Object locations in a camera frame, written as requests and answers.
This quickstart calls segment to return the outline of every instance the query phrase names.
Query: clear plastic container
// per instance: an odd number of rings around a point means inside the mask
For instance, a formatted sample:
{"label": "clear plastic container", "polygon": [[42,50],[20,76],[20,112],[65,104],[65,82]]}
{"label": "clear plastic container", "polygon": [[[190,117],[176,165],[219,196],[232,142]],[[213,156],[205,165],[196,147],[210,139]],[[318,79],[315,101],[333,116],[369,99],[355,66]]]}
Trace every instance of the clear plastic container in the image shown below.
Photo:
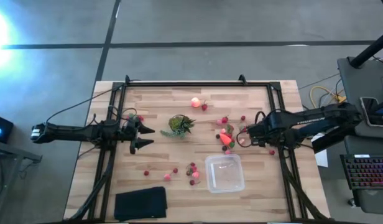
{"label": "clear plastic container", "polygon": [[205,172],[211,193],[238,192],[246,187],[238,155],[208,156]]}

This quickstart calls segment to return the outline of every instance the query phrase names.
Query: gray floor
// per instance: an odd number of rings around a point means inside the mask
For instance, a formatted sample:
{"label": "gray floor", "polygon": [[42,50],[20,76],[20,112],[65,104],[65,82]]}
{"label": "gray floor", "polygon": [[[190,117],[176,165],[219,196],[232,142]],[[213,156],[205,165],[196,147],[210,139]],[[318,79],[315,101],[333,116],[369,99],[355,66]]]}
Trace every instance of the gray floor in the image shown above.
{"label": "gray floor", "polygon": [[[5,44],[104,42],[114,0],[0,0]],[[379,0],[123,0],[113,35],[122,42],[374,40],[383,34]],[[336,59],[367,46],[111,49],[103,80],[297,80],[299,87],[337,74]],[[61,220],[79,143],[29,141],[31,126],[91,96],[101,49],[6,50],[0,66],[0,115],[15,124],[10,144],[41,153],[39,166],[11,190],[3,223]],[[383,51],[377,54],[383,57]],[[339,76],[317,85],[334,88]],[[311,86],[300,90],[312,108]],[[322,93],[314,92],[317,101]],[[88,104],[54,118],[82,125]],[[329,153],[337,150],[332,147]],[[383,223],[383,215],[345,204],[346,182],[320,169],[331,216]]]}

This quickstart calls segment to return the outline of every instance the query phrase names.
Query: black cloth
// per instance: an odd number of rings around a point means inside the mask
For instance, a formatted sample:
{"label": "black cloth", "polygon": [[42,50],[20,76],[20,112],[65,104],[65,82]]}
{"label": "black cloth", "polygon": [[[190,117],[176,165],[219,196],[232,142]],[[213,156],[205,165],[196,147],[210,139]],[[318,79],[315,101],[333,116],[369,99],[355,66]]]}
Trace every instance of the black cloth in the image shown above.
{"label": "black cloth", "polygon": [[115,219],[121,221],[139,218],[167,217],[167,197],[164,187],[116,194]]}

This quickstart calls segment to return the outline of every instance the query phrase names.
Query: wooden tabletop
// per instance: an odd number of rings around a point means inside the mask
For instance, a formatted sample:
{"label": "wooden tabletop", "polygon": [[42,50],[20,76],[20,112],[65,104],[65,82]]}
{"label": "wooden tabletop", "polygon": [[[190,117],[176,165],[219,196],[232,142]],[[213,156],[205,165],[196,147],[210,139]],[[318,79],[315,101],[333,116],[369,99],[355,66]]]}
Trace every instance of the wooden tabletop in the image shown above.
{"label": "wooden tabletop", "polygon": [[[302,104],[296,81],[280,81],[286,110],[297,112]],[[112,87],[113,82],[97,82],[94,95]],[[88,123],[96,113],[98,121],[106,119],[110,92],[95,98],[91,103]],[[192,108],[190,100],[206,100],[208,109]],[[221,142],[215,138],[221,126],[217,119],[228,116],[238,131],[240,117],[253,123],[260,110],[270,111],[265,87],[137,87],[127,88],[124,108],[136,108],[144,117],[144,124],[155,130],[140,135],[155,142],[141,148],[135,155],[129,153],[129,143],[118,143],[106,215],[107,222],[115,222],[115,195],[133,190],[163,186],[167,193],[167,217],[132,220],[132,222],[267,222],[289,221],[283,178],[277,150],[271,147],[242,148],[236,144],[233,152],[240,156],[244,172],[245,189],[240,192],[212,194],[208,191],[205,159],[223,155]],[[168,138],[160,130],[169,130],[168,120],[175,114],[195,119],[192,134],[184,139]],[[82,143],[80,153],[93,147]],[[302,187],[319,210],[330,215],[313,150],[301,147],[295,151]],[[99,149],[95,149],[76,163],[73,182],[65,210],[65,218],[72,216],[90,194],[95,177]],[[194,162],[200,171],[201,183],[191,186],[186,176],[187,164]],[[164,175],[178,168],[171,181]],[[149,176],[144,171],[150,170]],[[295,209],[298,201],[293,192]],[[98,197],[96,216],[100,211]]]}

